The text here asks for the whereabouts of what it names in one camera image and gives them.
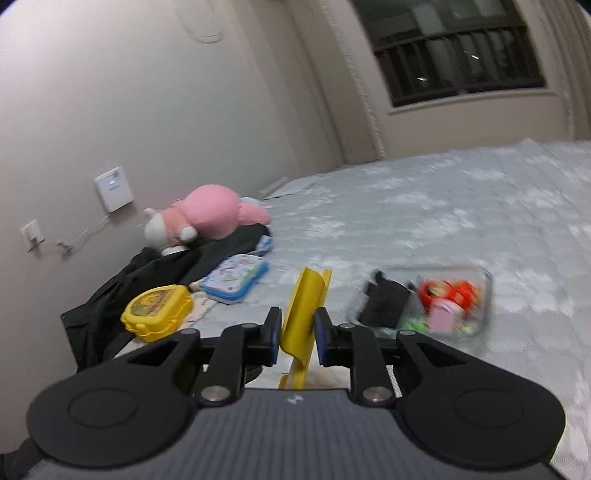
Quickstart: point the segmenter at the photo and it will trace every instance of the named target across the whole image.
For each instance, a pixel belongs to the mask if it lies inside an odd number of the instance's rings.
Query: quilted bed cover
[[[265,202],[276,242],[270,271],[244,303],[214,307],[197,325],[202,336],[262,323],[270,306],[285,312],[304,266],[333,270],[326,307],[338,324],[380,266],[475,262],[494,276],[493,317],[458,347],[552,391],[567,416],[553,465],[571,480],[591,479],[591,143],[528,140],[312,180]],[[276,388],[289,364],[282,356],[249,386]],[[346,379],[338,372],[327,382]]]

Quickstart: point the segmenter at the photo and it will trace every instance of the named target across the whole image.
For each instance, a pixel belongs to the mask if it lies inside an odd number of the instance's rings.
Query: pink toy
[[[452,333],[456,322],[464,316],[464,309],[451,300],[435,299],[429,309],[429,331]]]
[[[165,210],[146,209],[149,221],[145,237],[151,247],[163,255],[201,238],[218,240],[232,233],[239,225],[268,225],[271,216],[252,199],[241,199],[222,185],[203,185],[183,200]]]

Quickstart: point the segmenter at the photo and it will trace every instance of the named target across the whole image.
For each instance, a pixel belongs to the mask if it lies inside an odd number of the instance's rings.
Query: pink stuffed animal
[[[148,245],[167,255],[197,238],[218,240],[239,225],[268,225],[271,216],[256,200],[241,199],[222,185],[203,185],[165,210],[146,209]]]

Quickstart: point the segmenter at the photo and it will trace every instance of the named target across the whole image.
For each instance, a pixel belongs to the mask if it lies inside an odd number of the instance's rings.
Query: yellow plastic object
[[[193,298],[187,287],[157,287],[130,301],[121,321],[126,330],[153,342],[175,332],[192,308]]]
[[[306,387],[308,364],[314,348],[314,312],[324,306],[332,270],[322,275],[310,268],[300,272],[290,307],[281,329],[281,349],[294,359],[279,388],[301,390]]]

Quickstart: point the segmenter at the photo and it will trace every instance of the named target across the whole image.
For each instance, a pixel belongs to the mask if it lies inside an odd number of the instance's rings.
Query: white plush head
[[[168,238],[162,215],[153,208],[144,210],[148,223],[144,227],[144,238],[149,247],[158,250],[163,255],[186,250],[186,247],[173,245]]]

